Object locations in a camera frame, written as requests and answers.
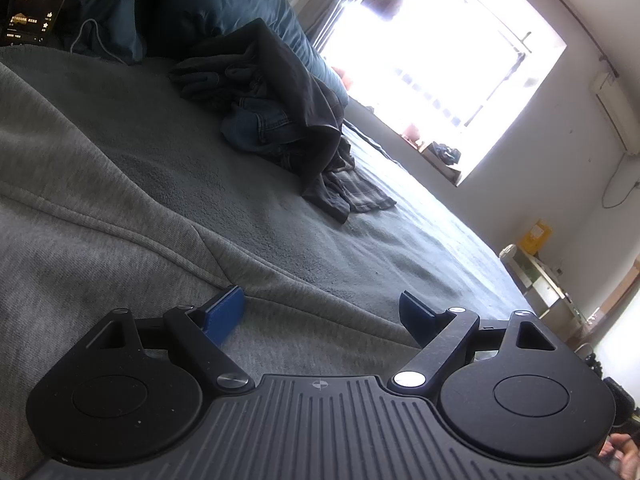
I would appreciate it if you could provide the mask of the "teal blue quilt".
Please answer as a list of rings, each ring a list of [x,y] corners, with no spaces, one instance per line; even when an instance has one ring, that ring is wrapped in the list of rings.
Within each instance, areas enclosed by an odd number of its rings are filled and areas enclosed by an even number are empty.
[[[54,36],[67,51],[136,64],[228,35],[258,18],[348,103],[340,77],[312,46],[288,0],[66,0]]]

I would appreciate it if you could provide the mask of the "dark grey jacket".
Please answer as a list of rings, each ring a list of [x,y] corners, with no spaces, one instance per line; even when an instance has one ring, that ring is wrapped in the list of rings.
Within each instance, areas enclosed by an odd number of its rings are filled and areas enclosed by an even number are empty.
[[[268,82],[288,114],[316,139],[321,153],[295,175],[300,195],[328,214],[322,207],[326,191],[321,174],[342,135],[344,107],[264,21],[252,21],[229,35],[203,42],[169,71],[180,96],[215,115],[219,131],[239,88],[259,77]]]

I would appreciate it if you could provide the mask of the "white wall air conditioner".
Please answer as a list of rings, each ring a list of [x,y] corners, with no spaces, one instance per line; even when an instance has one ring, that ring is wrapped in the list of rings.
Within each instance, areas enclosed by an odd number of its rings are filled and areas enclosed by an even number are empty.
[[[626,154],[639,154],[639,118],[622,84],[610,73],[597,74],[591,93]]]

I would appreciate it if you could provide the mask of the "yellow box on desk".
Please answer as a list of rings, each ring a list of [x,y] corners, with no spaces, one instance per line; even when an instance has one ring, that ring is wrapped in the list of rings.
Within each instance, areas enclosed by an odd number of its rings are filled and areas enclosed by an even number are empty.
[[[525,235],[518,241],[518,248],[529,255],[536,255],[544,247],[552,234],[552,229],[542,219],[538,219]]]

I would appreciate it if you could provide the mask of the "grey plaid cloth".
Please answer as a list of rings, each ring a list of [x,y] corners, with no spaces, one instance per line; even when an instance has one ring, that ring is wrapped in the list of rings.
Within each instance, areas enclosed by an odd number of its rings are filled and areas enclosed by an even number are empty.
[[[326,197],[324,210],[340,223],[350,214],[368,214],[393,208],[396,202],[382,188],[367,178],[356,166],[352,144],[344,134],[335,155],[321,174]]]

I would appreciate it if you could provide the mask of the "white wooden desk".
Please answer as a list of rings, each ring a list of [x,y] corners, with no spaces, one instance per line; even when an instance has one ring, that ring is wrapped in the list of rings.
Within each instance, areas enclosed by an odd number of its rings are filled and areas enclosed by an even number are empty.
[[[515,244],[503,248],[499,259],[529,307],[556,336],[569,341],[582,331],[586,318],[548,266]]]

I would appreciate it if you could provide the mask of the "grey bed blanket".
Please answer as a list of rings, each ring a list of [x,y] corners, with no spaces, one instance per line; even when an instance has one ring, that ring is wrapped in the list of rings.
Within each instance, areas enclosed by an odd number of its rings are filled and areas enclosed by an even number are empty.
[[[380,318],[397,320],[402,292],[494,320],[526,306],[494,252],[357,133],[348,134],[357,169],[394,203],[337,222],[300,195],[294,174],[235,151],[161,62],[25,46],[4,48],[1,61],[157,203]]]

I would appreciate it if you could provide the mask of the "blue denim jeans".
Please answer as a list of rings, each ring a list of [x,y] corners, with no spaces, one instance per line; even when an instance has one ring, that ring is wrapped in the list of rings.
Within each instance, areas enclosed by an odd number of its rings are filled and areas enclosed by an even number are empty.
[[[299,174],[321,153],[310,131],[296,122],[264,78],[242,84],[220,131],[232,148]]]

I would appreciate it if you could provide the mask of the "light grey hooded sweatshirt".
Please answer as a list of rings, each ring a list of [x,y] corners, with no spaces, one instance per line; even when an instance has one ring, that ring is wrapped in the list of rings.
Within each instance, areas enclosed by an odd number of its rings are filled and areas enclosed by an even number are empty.
[[[116,308],[155,318],[247,291],[224,352],[250,376],[381,375],[404,331],[165,208],[8,68],[1,72],[1,474],[41,458],[32,387]]]

